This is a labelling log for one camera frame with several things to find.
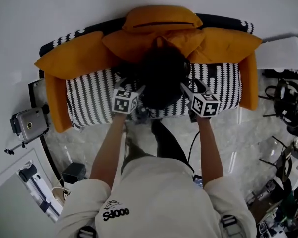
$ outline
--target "white t-shirt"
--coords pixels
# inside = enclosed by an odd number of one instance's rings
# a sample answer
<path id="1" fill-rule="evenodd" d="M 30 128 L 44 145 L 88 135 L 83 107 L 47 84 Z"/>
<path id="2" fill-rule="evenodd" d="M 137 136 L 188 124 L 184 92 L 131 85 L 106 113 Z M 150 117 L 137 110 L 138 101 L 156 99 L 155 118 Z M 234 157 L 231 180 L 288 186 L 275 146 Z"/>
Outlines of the white t-shirt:
<path id="1" fill-rule="evenodd" d="M 186 164 L 148 156 L 129 162 L 112 192 L 96 179 L 75 183 L 57 237 L 75 238 L 95 222 L 100 238 L 221 238 L 223 215 L 235 216 L 246 237 L 256 237 L 255 220 L 232 178 L 201 189 Z"/>

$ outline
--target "black cable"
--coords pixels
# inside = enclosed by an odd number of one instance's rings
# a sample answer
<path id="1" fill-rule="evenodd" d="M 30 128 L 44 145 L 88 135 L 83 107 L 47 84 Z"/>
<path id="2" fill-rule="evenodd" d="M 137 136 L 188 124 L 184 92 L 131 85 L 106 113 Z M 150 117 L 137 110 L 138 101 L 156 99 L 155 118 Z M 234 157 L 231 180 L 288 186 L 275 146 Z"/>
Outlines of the black cable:
<path id="1" fill-rule="evenodd" d="M 197 136 L 199 134 L 200 134 L 200 131 L 198 131 L 198 133 L 196 133 L 195 136 L 194 136 L 194 138 L 193 138 L 193 141 L 192 141 L 192 144 L 191 144 L 191 147 L 190 147 L 190 151 L 189 151 L 188 163 L 189 163 L 189 160 L 190 160 L 190 157 L 191 157 L 191 151 L 192 151 L 192 147 L 193 147 L 194 141 L 195 141 L 195 139 L 197 138 Z"/>

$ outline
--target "leg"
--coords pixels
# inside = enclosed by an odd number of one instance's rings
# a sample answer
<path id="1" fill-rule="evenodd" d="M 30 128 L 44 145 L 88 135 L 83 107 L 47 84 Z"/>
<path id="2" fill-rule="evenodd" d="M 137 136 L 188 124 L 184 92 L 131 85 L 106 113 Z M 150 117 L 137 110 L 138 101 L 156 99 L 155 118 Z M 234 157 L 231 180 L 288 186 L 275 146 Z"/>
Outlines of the leg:
<path id="1" fill-rule="evenodd" d="M 137 145 L 135 145 L 130 138 L 126 139 L 126 143 L 129 147 L 129 153 L 128 153 L 128 156 L 124 159 L 123 165 L 121 167 L 121 173 L 123 172 L 125 166 L 130 161 L 144 156 L 152 156 L 151 154 L 145 153 L 142 149 L 140 149 Z"/>
<path id="2" fill-rule="evenodd" d="M 154 120 L 152 122 L 151 130 L 158 143 L 158 157 L 182 161 L 192 169 L 178 141 L 159 120 Z"/>

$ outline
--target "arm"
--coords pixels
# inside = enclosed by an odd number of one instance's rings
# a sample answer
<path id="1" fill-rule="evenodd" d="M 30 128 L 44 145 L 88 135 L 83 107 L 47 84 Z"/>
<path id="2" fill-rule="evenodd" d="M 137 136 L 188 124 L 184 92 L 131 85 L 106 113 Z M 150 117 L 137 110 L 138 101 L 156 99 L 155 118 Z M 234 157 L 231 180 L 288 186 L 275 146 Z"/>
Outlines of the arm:
<path id="1" fill-rule="evenodd" d="M 114 117 L 106 138 L 94 160 L 89 180 L 76 182 L 56 223 L 57 237 L 76 237 L 83 226 L 90 225 L 110 196 L 113 186 L 126 116 Z"/>
<path id="2" fill-rule="evenodd" d="M 223 167 L 210 120 L 197 117 L 201 141 L 201 168 L 203 189 L 209 195 L 214 209 L 220 214 L 233 215 L 247 238 L 256 237 L 254 217 L 248 210 L 242 193 L 232 177 L 223 177 Z"/>
<path id="3" fill-rule="evenodd" d="M 203 186 L 223 176 L 220 154 L 215 143 L 210 120 L 197 116 L 201 142 L 201 169 Z"/>
<path id="4" fill-rule="evenodd" d="M 125 120 L 126 115 L 115 115 L 113 123 L 107 132 L 106 138 L 97 153 L 91 169 L 90 179 L 101 180 L 108 184 L 110 188 L 113 187 L 117 171 Z"/>

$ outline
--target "floor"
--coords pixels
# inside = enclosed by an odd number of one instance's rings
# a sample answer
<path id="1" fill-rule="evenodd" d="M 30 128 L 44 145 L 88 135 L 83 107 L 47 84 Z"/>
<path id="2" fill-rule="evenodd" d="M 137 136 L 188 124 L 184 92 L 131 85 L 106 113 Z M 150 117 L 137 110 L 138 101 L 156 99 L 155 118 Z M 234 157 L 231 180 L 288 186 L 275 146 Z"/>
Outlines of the floor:
<path id="1" fill-rule="evenodd" d="M 261 75 L 260 71 L 258 75 L 260 94 L 264 95 L 266 86 L 276 85 L 277 79 L 267 79 Z M 37 105 L 46 102 L 44 80 L 35 87 L 35 96 Z M 263 114 L 271 113 L 273 113 L 272 102 L 259 99 L 259 107 L 256 111 L 237 108 L 223 111 L 211 119 L 224 173 L 235 177 L 245 197 L 252 191 L 260 190 L 274 176 L 275 168 L 259 161 L 259 158 L 263 158 L 274 162 L 279 156 L 282 147 L 272 136 L 276 136 L 285 144 L 294 138 L 287 133 L 286 126 L 277 117 L 262 117 Z M 197 125 L 190 123 L 187 116 L 165 118 L 163 123 L 174 134 L 184 152 L 188 154 L 192 140 L 198 131 Z M 145 152 L 155 154 L 157 144 L 150 126 L 132 124 L 129 126 L 137 135 L 139 146 Z M 57 168 L 62 171 L 70 162 L 84 163 L 88 177 L 108 128 L 109 125 L 102 124 L 87 127 L 83 131 L 69 129 L 59 134 L 54 131 L 51 124 L 45 139 Z M 122 146 L 120 165 L 124 156 L 123 149 Z M 190 158 L 190 165 L 197 174 L 201 174 L 200 159 L 200 142 L 197 138 Z M 118 173 L 116 178 L 115 183 L 119 182 Z"/>

